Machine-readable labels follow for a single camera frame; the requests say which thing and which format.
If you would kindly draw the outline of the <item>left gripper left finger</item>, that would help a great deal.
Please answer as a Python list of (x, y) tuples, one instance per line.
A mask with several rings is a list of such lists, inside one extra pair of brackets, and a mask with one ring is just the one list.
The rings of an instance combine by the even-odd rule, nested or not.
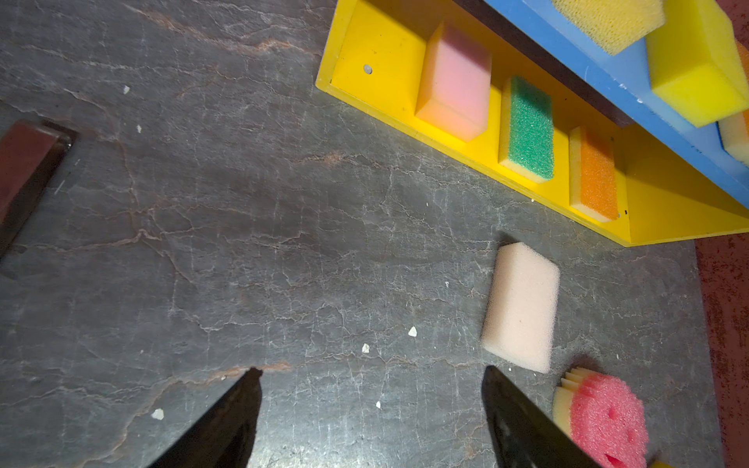
[(248, 466), (261, 410), (261, 376), (251, 368), (189, 430), (150, 466)]

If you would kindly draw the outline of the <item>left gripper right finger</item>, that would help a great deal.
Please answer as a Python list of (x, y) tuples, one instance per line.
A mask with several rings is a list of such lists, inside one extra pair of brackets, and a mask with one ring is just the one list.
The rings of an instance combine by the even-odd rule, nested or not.
[(599, 467), (497, 367), (481, 395), (499, 467)]

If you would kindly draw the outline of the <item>round pink smiley sponge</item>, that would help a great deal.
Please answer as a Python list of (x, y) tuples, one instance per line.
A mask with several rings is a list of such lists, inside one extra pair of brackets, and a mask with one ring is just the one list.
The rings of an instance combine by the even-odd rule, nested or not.
[(555, 389), (552, 418), (602, 467), (645, 468), (644, 404), (621, 379), (573, 368)]

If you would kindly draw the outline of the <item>beige white sponge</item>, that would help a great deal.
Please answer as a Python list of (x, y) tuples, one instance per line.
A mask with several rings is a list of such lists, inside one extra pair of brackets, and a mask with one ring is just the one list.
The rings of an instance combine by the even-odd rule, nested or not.
[(523, 243), (497, 251), (481, 345), (515, 366), (551, 367), (560, 268)]

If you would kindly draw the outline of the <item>orange sponge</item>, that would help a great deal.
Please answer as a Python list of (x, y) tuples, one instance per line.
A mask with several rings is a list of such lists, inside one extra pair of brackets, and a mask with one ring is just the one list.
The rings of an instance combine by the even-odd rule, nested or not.
[[(748, 50), (738, 40), (735, 40), (735, 44), (748, 93)], [(722, 119), (719, 131), (727, 153), (748, 167), (748, 105), (743, 111)]]
[(570, 205), (597, 222), (619, 216), (612, 143), (585, 126), (570, 134)]

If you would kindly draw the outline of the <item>green sponge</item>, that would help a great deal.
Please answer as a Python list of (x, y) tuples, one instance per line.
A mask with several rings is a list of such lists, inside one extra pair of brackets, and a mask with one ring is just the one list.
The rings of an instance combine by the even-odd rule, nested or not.
[(521, 76), (506, 79), (501, 96), (499, 164), (533, 183), (554, 177), (552, 99)]

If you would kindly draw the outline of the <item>small yellow square sponge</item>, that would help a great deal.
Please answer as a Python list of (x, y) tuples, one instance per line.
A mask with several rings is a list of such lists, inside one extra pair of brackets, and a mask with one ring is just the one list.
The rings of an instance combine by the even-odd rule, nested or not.
[(651, 90), (696, 128), (748, 107), (733, 23), (713, 0), (663, 3), (665, 23), (646, 37)]

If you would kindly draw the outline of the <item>long yellow sponge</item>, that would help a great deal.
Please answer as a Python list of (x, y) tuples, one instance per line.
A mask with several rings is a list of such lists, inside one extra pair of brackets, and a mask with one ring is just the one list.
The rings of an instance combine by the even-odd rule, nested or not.
[(552, 0), (551, 3), (610, 56), (665, 24), (661, 0)]

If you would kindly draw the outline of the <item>yellow shelf pink blue boards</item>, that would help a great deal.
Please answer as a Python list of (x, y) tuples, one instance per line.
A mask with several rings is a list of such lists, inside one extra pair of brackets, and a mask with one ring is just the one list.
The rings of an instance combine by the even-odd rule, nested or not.
[[(417, 118), (417, 95), (428, 40), (454, 25), (493, 55), (488, 128), (462, 142)], [(642, 127), (620, 127), (582, 95), (546, 71), (518, 44), (518, 33), (481, 2), (341, 1), (316, 80), (317, 87), (398, 131), (444, 153), (624, 246), (744, 233), (748, 211)], [(534, 183), (501, 166), (501, 91), (520, 75), (551, 97), (555, 175)], [(568, 134), (585, 126), (609, 138), (616, 158), (619, 216), (598, 222), (570, 203)]]

